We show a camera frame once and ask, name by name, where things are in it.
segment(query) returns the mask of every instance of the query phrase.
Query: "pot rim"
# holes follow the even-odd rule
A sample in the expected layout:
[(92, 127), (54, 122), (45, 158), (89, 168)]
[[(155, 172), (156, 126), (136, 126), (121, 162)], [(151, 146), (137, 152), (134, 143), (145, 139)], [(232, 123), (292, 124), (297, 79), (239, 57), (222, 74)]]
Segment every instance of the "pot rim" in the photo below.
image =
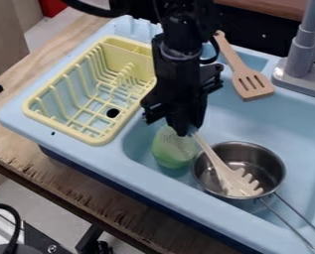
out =
[(274, 152), (272, 152), (271, 150), (265, 148), (265, 147), (262, 147), (260, 145), (256, 145), (256, 144), (253, 144), (253, 143), (249, 143), (249, 142), (243, 142), (243, 141), (228, 141), (228, 142), (221, 142), (221, 143), (218, 143), (214, 146), (211, 146), (213, 149), (219, 147), (219, 146), (222, 146), (222, 145), (247, 145), (249, 147), (254, 147), (254, 148), (257, 148), (257, 149), (261, 149), (265, 152), (267, 152), (268, 154), (272, 155), (277, 161), (278, 163), (280, 164), (281, 166), (281, 169), (282, 169), (282, 178), (281, 180), (279, 181), (279, 183), (277, 184), (276, 187), (274, 187), (272, 190), (269, 190), (267, 192), (264, 192), (262, 194), (259, 194), (259, 195), (253, 195), (253, 196), (232, 196), (232, 195), (225, 195), (225, 194), (221, 194), (221, 193), (218, 193), (218, 192), (215, 192), (213, 190), (210, 190), (208, 188), (206, 188), (203, 183), (196, 177), (195, 175), (195, 163), (196, 161), (204, 154), (204, 151), (201, 151), (197, 156), (196, 158), (193, 160), (192, 162), (192, 166), (191, 166), (191, 173), (193, 175), (193, 178), (196, 180), (196, 182), (206, 191), (208, 192), (209, 194), (211, 195), (216, 195), (216, 196), (220, 196), (220, 197), (223, 197), (223, 198), (227, 198), (227, 199), (239, 199), (239, 200), (248, 200), (248, 199), (255, 199), (255, 198), (261, 198), (261, 197), (264, 197), (264, 196), (267, 196), (267, 195), (270, 195), (274, 192), (276, 192), (280, 186), (282, 185), (285, 177), (286, 177), (286, 169), (285, 169), (285, 166), (284, 166), (284, 163), (283, 161), (281, 160), (281, 158), (279, 158), (279, 156), (277, 156)]

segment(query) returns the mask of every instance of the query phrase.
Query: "slotted spatula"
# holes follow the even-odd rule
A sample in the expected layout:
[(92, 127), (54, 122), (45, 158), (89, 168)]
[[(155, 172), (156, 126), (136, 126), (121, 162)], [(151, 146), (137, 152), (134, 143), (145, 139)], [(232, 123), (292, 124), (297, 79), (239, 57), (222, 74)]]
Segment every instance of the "slotted spatula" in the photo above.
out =
[(269, 96), (274, 92), (273, 84), (262, 73), (255, 71), (244, 64), (231, 44), (227, 41), (225, 33), (217, 31), (214, 34), (222, 54), (229, 63), (233, 74), (233, 85), (236, 92), (244, 101)]
[(228, 192), (228, 195), (255, 196), (263, 193), (263, 188), (259, 186), (259, 181), (253, 180), (252, 174), (246, 174), (244, 168), (239, 168), (236, 171), (232, 170), (198, 133), (195, 133), (193, 136), (213, 164), (221, 187)]

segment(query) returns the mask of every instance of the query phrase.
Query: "screw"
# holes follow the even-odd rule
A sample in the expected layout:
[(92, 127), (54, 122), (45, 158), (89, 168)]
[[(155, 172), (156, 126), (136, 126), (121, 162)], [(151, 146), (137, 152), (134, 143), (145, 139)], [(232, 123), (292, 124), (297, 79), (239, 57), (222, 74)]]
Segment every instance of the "screw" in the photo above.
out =
[(57, 252), (57, 249), (58, 249), (57, 245), (52, 244), (48, 247), (48, 252), (49, 253), (55, 253), (55, 252)]

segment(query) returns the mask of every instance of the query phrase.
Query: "red object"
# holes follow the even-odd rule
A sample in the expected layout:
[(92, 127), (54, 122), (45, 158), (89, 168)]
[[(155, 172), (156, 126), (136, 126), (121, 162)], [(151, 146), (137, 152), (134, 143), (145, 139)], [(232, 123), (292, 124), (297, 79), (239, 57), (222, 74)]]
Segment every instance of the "red object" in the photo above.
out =
[(61, 0), (39, 0), (44, 16), (53, 18), (65, 8), (68, 7), (66, 3)]

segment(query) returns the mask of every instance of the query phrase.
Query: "white plastic spatula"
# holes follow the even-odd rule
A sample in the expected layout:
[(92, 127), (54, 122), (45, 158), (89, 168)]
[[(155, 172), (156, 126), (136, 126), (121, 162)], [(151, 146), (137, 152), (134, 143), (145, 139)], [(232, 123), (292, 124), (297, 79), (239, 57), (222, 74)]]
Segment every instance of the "white plastic spatula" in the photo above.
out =
[(244, 168), (236, 171), (229, 168), (214, 150), (205, 142), (198, 133), (194, 134), (194, 138), (207, 154), (209, 160), (213, 164), (223, 190), (228, 191), (231, 196), (254, 196), (263, 193), (263, 188), (259, 187), (259, 181), (252, 181), (252, 174), (244, 175)]

